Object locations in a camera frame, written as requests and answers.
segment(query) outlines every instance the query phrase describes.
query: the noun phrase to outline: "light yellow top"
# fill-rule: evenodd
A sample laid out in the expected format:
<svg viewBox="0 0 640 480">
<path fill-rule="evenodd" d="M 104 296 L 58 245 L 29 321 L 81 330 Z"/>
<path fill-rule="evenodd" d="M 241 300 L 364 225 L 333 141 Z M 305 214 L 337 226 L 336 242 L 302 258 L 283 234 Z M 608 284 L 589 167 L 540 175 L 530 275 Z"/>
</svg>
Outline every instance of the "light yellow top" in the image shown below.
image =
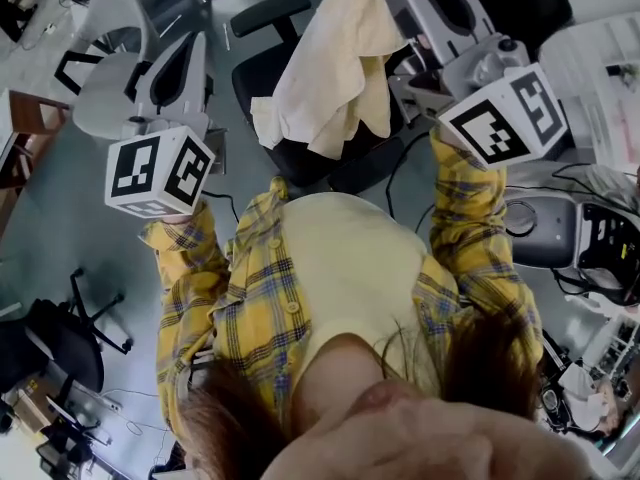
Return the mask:
<svg viewBox="0 0 640 480">
<path fill-rule="evenodd" d="M 320 348 L 335 336 L 354 334 L 382 356 L 402 329 L 402 338 L 390 342 L 387 365 L 437 395 L 412 299 L 427 255 L 424 242 L 377 206 L 348 194 L 314 194 L 288 203 L 282 225 L 314 327 L 293 377 L 294 389 Z"/>
</svg>

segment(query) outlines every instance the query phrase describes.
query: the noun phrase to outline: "cable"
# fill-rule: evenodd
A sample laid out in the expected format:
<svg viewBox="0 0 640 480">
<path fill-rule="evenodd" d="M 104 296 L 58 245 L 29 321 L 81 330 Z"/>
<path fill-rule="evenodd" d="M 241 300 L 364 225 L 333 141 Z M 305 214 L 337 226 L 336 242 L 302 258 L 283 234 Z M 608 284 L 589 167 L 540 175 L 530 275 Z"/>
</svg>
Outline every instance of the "cable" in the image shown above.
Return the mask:
<svg viewBox="0 0 640 480">
<path fill-rule="evenodd" d="M 142 393 L 140 391 L 129 391 L 126 389 L 111 389 L 109 391 L 105 391 L 104 395 L 100 395 L 98 393 L 92 393 L 91 391 L 85 389 L 84 387 L 74 384 L 73 389 L 76 389 L 78 391 L 80 391 L 81 393 L 84 393 L 85 395 L 89 395 L 91 398 L 94 398 L 95 400 L 100 401 L 101 403 L 103 403 L 103 405 L 113 414 L 115 414 L 116 416 L 118 416 L 118 418 L 123 419 L 124 421 L 126 421 L 126 427 L 127 430 L 132 433 L 134 436 L 140 437 L 144 434 L 144 431 L 142 430 L 142 428 L 140 427 L 147 427 L 147 428 L 151 428 L 154 430 L 159 430 L 160 432 L 165 432 L 165 431 L 169 431 L 170 429 L 168 427 L 165 428 L 161 428 L 158 427 L 156 425 L 149 425 L 148 423 L 142 423 L 140 421 L 133 421 L 130 420 L 129 418 L 127 418 L 126 416 L 120 414 L 119 412 L 115 411 L 114 409 L 112 409 L 111 407 L 109 407 L 108 405 L 106 405 L 105 400 L 103 398 L 104 395 L 106 395 L 106 393 L 112 393 L 112 392 L 116 392 L 116 391 L 121 391 L 123 393 L 135 393 L 137 395 L 144 395 L 144 396 L 149 396 L 149 397 L 155 397 L 155 395 L 150 395 L 148 393 Z"/>
<path fill-rule="evenodd" d="M 555 279 L 556 284 L 558 285 L 558 288 L 560 288 L 560 291 L 562 293 L 564 293 L 565 295 L 579 296 L 579 295 L 584 295 L 585 293 L 589 292 L 589 290 L 582 290 L 580 292 L 569 292 L 569 291 L 565 290 L 564 287 L 560 284 L 560 279 L 564 278 L 564 279 L 562 279 L 562 281 L 564 281 L 566 283 L 566 282 L 568 282 L 568 281 L 566 281 L 566 279 L 569 279 L 569 278 L 567 278 L 566 276 L 560 275 L 558 273 L 558 271 L 556 269 L 554 269 L 554 268 L 550 268 L 549 270 L 551 271 L 551 274 L 553 274 L 553 278 Z"/>
<path fill-rule="evenodd" d="M 152 395 L 150 393 L 143 393 L 142 391 L 131 391 L 128 389 L 120 389 L 120 388 L 114 388 L 114 389 L 109 389 L 107 391 L 105 391 L 104 393 L 100 393 L 99 396 L 105 397 L 111 393 L 130 393 L 132 395 L 142 395 L 142 396 L 148 396 L 149 398 L 159 398 L 158 395 Z"/>
<path fill-rule="evenodd" d="M 558 188 L 558 187 L 547 187 L 545 185 L 536 185 L 535 187 L 523 187 L 520 185 L 506 185 L 507 188 L 517 188 L 521 190 L 540 190 L 541 188 L 545 190 L 553 190 L 554 192 L 564 192 L 565 194 L 582 194 L 585 196 L 592 195 L 591 192 L 584 192 L 582 190 L 570 190 L 567 188 Z"/>
<path fill-rule="evenodd" d="M 422 222 L 424 221 L 426 216 L 429 215 L 429 212 L 435 208 L 435 206 L 436 206 L 435 204 L 430 204 L 429 206 L 427 206 L 427 209 L 422 214 L 422 217 L 420 217 L 420 220 L 418 221 L 418 225 L 416 226 L 416 229 L 414 231 L 416 235 L 418 234 L 418 231 L 420 231 L 420 226 L 422 226 Z"/>
<path fill-rule="evenodd" d="M 214 194 L 213 192 L 207 192 L 206 190 L 203 190 L 202 193 L 205 196 L 213 197 L 214 199 L 228 199 L 231 202 L 231 211 L 233 212 L 233 216 L 236 218 L 236 222 L 240 222 L 238 214 L 236 213 L 236 207 L 233 204 L 233 197 L 229 194 Z"/>
<path fill-rule="evenodd" d="M 72 5 L 72 4 L 64 5 L 64 4 L 62 3 L 62 0 L 58 0 L 58 5 L 59 5 L 60 7 L 62 7 L 63 9 L 71 9 L 71 5 Z"/>
<path fill-rule="evenodd" d="M 586 189 L 589 191 L 589 195 L 595 196 L 598 199 L 601 199 L 602 201 L 604 201 L 605 203 L 613 206 L 614 208 L 616 208 L 617 210 L 629 213 L 631 215 L 633 215 L 634 217 L 640 217 L 640 215 L 638 215 L 637 212 L 631 210 L 630 208 L 627 208 L 611 199 L 609 199 L 608 197 L 604 197 L 601 196 L 600 194 L 598 194 L 597 192 L 595 192 L 591 187 L 589 187 L 588 185 L 586 185 L 585 183 L 583 183 L 582 181 L 580 181 L 578 178 L 574 178 L 573 176 L 561 176 L 560 173 L 564 172 L 565 170 L 571 168 L 571 167 L 581 167 L 584 165 L 591 165 L 591 164 L 586 164 L 586 163 L 576 163 L 576 164 L 569 164 L 569 165 L 565 165 L 563 167 L 561 167 L 560 169 L 556 170 L 555 172 L 551 173 L 551 177 L 552 178 L 556 178 L 559 180 L 564 180 L 564 181 L 573 181 L 574 183 L 577 183 L 578 185 L 580 185 L 582 188 Z"/>
<path fill-rule="evenodd" d="M 162 434 L 162 444 L 160 445 L 160 450 L 158 450 L 158 454 L 153 458 L 153 465 L 157 466 L 158 465 L 158 459 L 160 458 L 160 455 L 162 454 L 162 450 L 164 450 L 164 440 L 167 437 L 167 432 L 169 432 L 169 429 L 164 431 L 164 434 Z"/>
<path fill-rule="evenodd" d="M 402 150 L 402 154 L 400 155 L 400 158 L 398 158 L 396 165 L 393 167 L 393 171 L 391 171 L 391 176 L 389 176 L 389 181 L 387 182 L 387 187 L 385 188 L 384 192 L 387 196 L 387 205 L 389 206 L 389 215 L 391 215 L 391 218 L 393 219 L 395 219 L 395 214 L 393 211 L 393 203 L 391 202 L 391 184 L 393 183 L 393 179 L 396 177 L 396 172 L 398 171 L 398 168 L 406 158 L 407 153 L 409 153 L 411 148 L 415 146 L 415 144 L 420 139 L 423 139 L 424 137 L 428 137 L 429 134 L 430 132 L 424 132 L 418 135 L 417 137 L 415 137 L 414 139 L 412 139 L 411 142 L 409 142 L 409 144 L 407 144 L 407 146 Z"/>
<path fill-rule="evenodd" d="M 64 16 L 66 16 L 66 15 L 67 15 L 68 9 L 69 9 L 71 6 L 70 6 L 70 5 L 69 5 L 69 6 L 63 5 L 63 4 L 62 4 L 62 0 L 58 0 L 58 4 L 60 5 L 60 7 L 62 7 L 63 9 L 65 9 L 65 11 L 64 11 L 62 14 L 60 14 L 57 18 L 55 18 L 53 21 L 51 21 L 51 22 L 49 23 L 49 25 L 47 25 L 47 27 L 45 27 L 45 28 L 42 30 L 42 32 L 40 32 L 40 35 L 38 36 L 38 38 L 35 40 L 35 42 L 34 42 L 31 46 L 24 46 L 22 43 L 19 43 L 19 45 L 18 45 L 18 46 L 19 46 L 20 48 L 22 48 L 22 50 L 23 50 L 23 51 L 25 51 L 25 52 L 29 52 L 29 51 L 33 50 L 36 46 L 38 46 L 38 44 L 40 43 L 40 40 L 42 39 L 42 37 L 44 36 L 44 34 L 47 32 L 47 28 L 49 28 L 49 26 L 57 25 L 57 24 L 58 24 L 58 22 L 59 22 L 59 21 L 60 21 Z M 18 46 L 16 46 L 16 48 L 14 48 L 13 50 L 11 50 L 11 52 L 10 52 L 10 54 L 9 54 L 9 55 L 11 55 L 11 53 L 13 53 L 13 52 L 18 48 Z"/>
</svg>

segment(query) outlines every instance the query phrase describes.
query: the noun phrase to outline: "cloth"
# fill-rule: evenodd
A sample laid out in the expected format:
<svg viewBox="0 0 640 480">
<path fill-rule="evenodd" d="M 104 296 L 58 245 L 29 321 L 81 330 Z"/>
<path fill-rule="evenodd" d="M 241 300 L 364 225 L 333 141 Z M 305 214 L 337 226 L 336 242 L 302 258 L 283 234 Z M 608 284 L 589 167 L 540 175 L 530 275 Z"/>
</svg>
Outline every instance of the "cloth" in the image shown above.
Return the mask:
<svg viewBox="0 0 640 480">
<path fill-rule="evenodd" d="M 431 245 L 412 300 L 434 366 L 444 370 L 452 332 L 481 308 L 521 322 L 530 357 L 542 357 L 542 329 L 533 295 L 513 267 L 502 216 L 505 171 L 485 170 L 469 152 L 432 137 L 439 170 Z M 156 251 L 167 290 L 157 349 L 158 391 L 167 424 L 179 440 L 178 404 L 191 362 L 213 336 L 287 428 L 292 378 L 312 333 L 311 312 L 283 237 L 287 197 L 282 179 L 257 196 L 240 219 L 228 262 L 216 244 L 214 220 L 200 206 L 185 224 L 149 224 L 141 238 Z M 514 353 L 524 351 L 514 345 Z"/>
<path fill-rule="evenodd" d="M 378 355 L 384 352 L 400 378 L 438 396 L 438 378 L 411 299 L 427 255 L 420 237 L 368 201 L 340 193 L 287 203 L 282 227 L 313 322 L 293 389 L 325 343 L 354 334 Z M 405 367 L 406 352 L 411 368 Z"/>
<path fill-rule="evenodd" d="M 385 0 L 323 0 L 272 98 L 253 98 L 260 144 L 283 138 L 335 160 L 360 120 L 388 137 L 390 100 L 384 63 L 406 41 Z"/>
<path fill-rule="evenodd" d="M 576 425 L 586 432 L 595 431 L 600 420 L 609 413 L 609 405 L 604 394 L 596 390 L 591 375 L 581 366 L 571 363 L 558 384 L 564 388 L 564 399 Z"/>
</svg>

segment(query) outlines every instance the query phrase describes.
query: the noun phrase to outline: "chair backrest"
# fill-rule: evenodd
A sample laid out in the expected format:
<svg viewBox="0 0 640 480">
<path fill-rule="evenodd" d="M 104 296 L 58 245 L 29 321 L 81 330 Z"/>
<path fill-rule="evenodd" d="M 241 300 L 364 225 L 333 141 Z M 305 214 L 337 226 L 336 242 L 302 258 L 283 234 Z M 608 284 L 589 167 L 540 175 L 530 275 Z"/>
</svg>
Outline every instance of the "chair backrest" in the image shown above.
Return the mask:
<svg viewBox="0 0 640 480">
<path fill-rule="evenodd" d="M 96 39 L 127 27 L 140 30 L 138 61 L 155 60 L 160 38 L 140 0 L 91 0 L 86 19 L 69 51 L 85 53 Z"/>
<path fill-rule="evenodd" d="M 76 382 L 99 393 L 104 383 L 100 346 L 80 319 L 48 300 L 36 300 L 27 325 L 51 351 L 54 362 Z"/>
<path fill-rule="evenodd" d="M 49 358 L 27 337 L 25 319 L 0 322 L 0 393 L 45 368 Z"/>
</svg>

